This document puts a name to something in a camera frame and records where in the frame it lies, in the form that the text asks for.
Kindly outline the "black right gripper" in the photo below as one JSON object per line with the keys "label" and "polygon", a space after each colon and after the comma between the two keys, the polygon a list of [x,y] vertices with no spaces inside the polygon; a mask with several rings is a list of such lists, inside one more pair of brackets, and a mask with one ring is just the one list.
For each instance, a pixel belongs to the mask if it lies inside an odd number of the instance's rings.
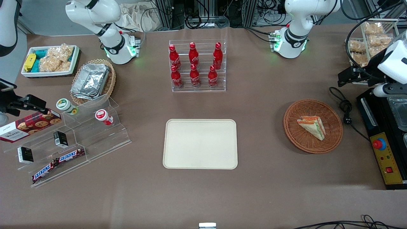
{"label": "black right gripper", "polygon": [[25,97],[18,95],[4,96],[4,113],[19,116],[21,110],[32,110],[46,115],[46,101],[31,94]]}

